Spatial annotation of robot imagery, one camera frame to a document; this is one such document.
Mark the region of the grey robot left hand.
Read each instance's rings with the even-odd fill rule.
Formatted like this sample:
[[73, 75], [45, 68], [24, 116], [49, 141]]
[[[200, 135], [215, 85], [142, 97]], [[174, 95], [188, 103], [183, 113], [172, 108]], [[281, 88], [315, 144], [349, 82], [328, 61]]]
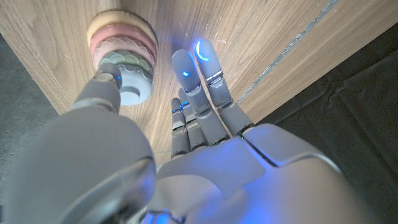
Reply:
[[5, 223], [377, 223], [324, 153], [233, 101], [210, 41], [172, 65], [172, 159], [156, 167], [140, 128], [119, 114], [135, 66], [105, 62], [71, 110], [16, 162]]

